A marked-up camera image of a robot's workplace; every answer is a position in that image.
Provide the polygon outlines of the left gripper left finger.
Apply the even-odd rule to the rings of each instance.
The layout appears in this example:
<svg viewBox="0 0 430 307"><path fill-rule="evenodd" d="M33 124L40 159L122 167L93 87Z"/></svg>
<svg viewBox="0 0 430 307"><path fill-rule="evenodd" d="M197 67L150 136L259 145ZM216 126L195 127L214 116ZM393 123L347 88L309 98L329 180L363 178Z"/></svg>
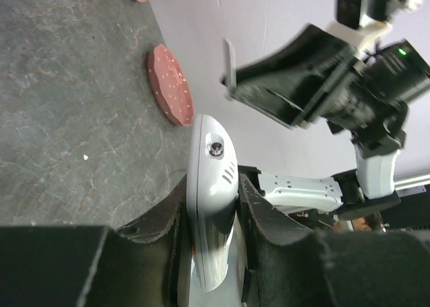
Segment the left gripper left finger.
<svg viewBox="0 0 430 307"><path fill-rule="evenodd" d="M185 180L119 229L1 228L2 306L187 306Z"/></svg>

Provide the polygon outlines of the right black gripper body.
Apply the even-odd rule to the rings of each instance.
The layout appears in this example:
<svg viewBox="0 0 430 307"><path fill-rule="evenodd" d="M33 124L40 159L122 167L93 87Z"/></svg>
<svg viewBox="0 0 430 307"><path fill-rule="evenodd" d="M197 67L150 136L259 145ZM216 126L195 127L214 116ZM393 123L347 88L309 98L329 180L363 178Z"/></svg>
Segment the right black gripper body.
<svg viewBox="0 0 430 307"><path fill-rule="evenodd" d="M371 91L365 69L349 56L304 64L292 73L292 125L322 118L331 132L360 131L381 119L386 104Z"/></svg>

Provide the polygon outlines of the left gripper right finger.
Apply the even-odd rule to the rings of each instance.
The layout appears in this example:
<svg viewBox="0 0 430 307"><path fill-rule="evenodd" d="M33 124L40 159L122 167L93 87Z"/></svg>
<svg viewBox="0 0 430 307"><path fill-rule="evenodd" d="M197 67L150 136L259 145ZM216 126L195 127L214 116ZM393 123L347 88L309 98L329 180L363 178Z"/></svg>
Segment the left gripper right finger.
<svg viewBox="0 0 430 307"><path fill-rule="evenodd" d="M428 306L429 233L305 228L239 178L248 306Z"/></svg>

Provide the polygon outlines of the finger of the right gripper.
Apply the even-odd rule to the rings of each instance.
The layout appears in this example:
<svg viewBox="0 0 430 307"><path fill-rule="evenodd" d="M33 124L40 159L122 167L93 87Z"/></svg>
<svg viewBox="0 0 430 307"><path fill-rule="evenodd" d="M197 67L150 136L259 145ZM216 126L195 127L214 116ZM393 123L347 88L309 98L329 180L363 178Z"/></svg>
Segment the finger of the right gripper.
<svg viewBox="0 0 430 307"><path fill-rule="evenodd" d="M355 62L355 48L308 24L277 52L258 61L236 67L236 89L231 98L270 117L285 127L293 127L292 73L304 64L316 65L339 57L351 56Z"/></svg>

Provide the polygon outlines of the white remote control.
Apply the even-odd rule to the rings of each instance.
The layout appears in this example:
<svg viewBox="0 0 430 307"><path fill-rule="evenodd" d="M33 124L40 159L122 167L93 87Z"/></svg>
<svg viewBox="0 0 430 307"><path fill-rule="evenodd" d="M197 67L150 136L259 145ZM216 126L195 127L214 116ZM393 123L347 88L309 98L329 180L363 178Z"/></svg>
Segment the white remote control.
<svg viewBox="0 0 430 307"><path fill-rule="evenodd" d="M228 272L239 195L234 145L223 125L212 116L200 114L193 119L186 179L196 274L201 290L211 292Z"/></svg>

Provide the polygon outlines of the white remote battery cover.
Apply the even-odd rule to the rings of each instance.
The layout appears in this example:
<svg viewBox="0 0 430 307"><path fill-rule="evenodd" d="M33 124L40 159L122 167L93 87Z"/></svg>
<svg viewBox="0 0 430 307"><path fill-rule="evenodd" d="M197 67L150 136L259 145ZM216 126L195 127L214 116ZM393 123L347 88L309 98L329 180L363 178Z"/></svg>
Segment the white remote battery cover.
<svg viewBox="0 0 430 307"><path fill-rule="evenodd" d="M237 87L235 49L232 43L227 39L223 40L223 49L225 67L223 82L227 89L232 93Z"/></svg>

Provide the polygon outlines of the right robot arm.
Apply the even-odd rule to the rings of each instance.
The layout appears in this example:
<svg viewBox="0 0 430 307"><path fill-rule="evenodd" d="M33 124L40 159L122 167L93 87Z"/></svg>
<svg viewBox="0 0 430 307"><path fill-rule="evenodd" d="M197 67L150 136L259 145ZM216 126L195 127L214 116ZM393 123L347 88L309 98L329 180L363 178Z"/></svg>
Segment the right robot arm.
<svg viewBox="0 0 430 307"><path fill-rule="evenodd" d="M389 29L309 24L282 49L240 68L232 44L224 42L222 84L230 98L287 128L305 129L323 118L333 134L351 134L357 167L335 175L332 184L331 212L342 220L400 201L393 177L409 103L429 90L429 65L408 41L366 54Z"/></svg>

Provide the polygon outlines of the person in background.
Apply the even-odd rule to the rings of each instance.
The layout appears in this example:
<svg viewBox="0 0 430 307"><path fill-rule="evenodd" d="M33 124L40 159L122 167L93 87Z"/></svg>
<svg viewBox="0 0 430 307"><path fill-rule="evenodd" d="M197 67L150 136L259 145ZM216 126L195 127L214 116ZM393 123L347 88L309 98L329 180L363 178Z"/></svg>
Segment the person in background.
<svg viewBox="0 0 430 307"><path fill-rule="evenodd" d="M384 223L379 213L370 214L352 221L354 231L384 232Z"/></svg>

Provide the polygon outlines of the pink dotted plate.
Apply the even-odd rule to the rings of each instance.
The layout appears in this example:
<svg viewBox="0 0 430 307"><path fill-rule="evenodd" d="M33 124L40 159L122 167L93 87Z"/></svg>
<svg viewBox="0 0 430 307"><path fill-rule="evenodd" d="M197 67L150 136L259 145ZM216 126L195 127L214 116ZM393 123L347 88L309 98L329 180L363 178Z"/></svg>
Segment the pink dotted plate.
<svg viewBox="0 0 430 307"><path fill-rule="evenodd" d="M173 53L165 45L157 45L147 54L146 71L154 98L166 118L178 126L191 126L192 96Z"/></svg>

